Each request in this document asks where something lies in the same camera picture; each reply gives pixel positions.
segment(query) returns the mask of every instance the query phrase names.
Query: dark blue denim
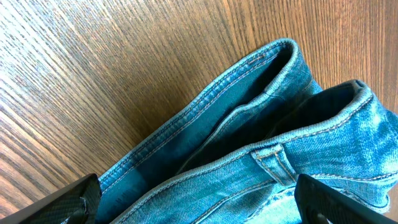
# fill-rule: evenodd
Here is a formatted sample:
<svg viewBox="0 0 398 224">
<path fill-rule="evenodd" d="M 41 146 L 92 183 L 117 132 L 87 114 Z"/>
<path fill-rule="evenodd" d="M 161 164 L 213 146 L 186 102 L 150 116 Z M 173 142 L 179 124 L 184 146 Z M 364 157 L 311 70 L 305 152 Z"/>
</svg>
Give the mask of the dark blue denim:
<svg viewBox="0 0 398 224">
<path fill-rule="evenodd" d="M 102 175 L 96 222 L 297 223 L 300 173 L 385 212 L 397 122 L 360 81 L 321 92 L 297 44 L 280 39 L 221 74 Z"/>
</svg>

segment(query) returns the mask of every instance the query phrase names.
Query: crumpled denim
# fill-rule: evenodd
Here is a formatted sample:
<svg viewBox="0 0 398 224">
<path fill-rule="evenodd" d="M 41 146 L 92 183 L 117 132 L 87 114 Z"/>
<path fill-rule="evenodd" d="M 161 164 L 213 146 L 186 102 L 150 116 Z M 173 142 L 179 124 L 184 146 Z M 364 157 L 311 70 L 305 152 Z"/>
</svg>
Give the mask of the crumpled denim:
<svg viewBox="0 0 398 224">
<path fill-rule="evenodd" d="M 301 173 L 385 212 L 397 125 L 361 81 L 321 91 L 297 44 L 279 39 L 100 177 L 96 223 L 299 223 Z"/>
</svg>

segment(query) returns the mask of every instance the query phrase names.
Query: garment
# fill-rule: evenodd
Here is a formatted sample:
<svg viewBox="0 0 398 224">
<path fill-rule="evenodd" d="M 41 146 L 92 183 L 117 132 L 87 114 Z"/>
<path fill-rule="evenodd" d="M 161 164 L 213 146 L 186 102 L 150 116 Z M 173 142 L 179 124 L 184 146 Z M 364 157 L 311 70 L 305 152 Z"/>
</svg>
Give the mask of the garment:
<svg viewBox="0 0 398 224">
<path fill-rule="evenodd" d="M 274 41 L 100 177 L 96 223 L 297 223 L 300 173 L 385 212 L 397 122 L 361 81 L 321 92 L 297 44 Z"/>
</svg>

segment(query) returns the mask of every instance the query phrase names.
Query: wooden floor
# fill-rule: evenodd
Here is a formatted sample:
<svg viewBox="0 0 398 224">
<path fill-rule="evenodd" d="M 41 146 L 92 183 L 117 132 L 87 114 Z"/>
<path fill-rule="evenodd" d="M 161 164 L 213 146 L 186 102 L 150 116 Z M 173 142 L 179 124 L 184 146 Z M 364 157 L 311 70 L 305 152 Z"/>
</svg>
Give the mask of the wooden floor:
<svg viewBox="0 0 398 224">
<path fill-rule="evenodd" d="M 279 37 L 323 88 L 361 79 L 398 113 L 396 0 L 1 0 L 0 218 L 102 174 Z"/>
</svg>

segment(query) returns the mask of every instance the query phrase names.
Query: light blue faded denim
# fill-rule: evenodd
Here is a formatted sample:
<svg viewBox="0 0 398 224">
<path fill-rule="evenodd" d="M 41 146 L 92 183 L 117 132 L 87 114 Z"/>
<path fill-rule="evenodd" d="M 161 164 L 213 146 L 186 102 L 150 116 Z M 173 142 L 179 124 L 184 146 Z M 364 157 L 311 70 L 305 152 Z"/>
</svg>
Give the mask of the light blue faded denim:
<svg viewBox="0 0 398 224">
<path fill-rule="evenodd" d="M 293 40 L 248 55 L 100 177 L 96 223 L 298 223 L 300 173 L 385 212 L 397 117 L 360 81 L 320 91 Z"/>
</svg>

